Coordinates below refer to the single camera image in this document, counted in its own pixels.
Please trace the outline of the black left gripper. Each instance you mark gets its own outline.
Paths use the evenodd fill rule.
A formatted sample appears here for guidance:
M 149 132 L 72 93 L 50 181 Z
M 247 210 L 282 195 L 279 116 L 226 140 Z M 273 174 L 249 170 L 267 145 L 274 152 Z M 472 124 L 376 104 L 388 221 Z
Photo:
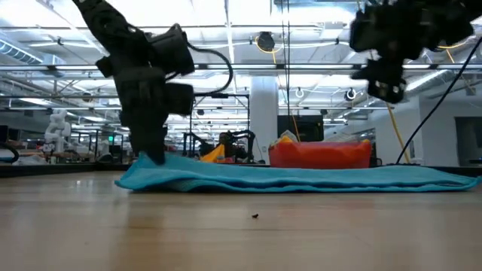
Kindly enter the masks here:
M 103 57 L 96 62 L 102 75 L 113 78 L 120 100 L 120 122 L 130 129 L 135 153 L 146 154 L 155 164 L 165 163 L 166 127 L 145 129 L 151 121 L 165 122 L 170 114 L 189 115 L 193 109 L 194 88 L 189 84 L 169 83 L 158 67 L 114 64 Z

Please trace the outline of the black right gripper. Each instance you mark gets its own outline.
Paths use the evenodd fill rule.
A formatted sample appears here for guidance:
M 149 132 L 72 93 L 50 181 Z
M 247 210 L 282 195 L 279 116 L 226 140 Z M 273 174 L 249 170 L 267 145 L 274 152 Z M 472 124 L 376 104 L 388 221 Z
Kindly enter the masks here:
M 349 46 L 357 53 L 375 50 L 388 59 L 412 59 L 422 50 L 453 46 L 474 34 L 474 0 L 366 1 L 349 27 Z M 369 96 L 396 104 L 407 83 L 402 62 L 369 59 L 351 74 L 366 80 Z

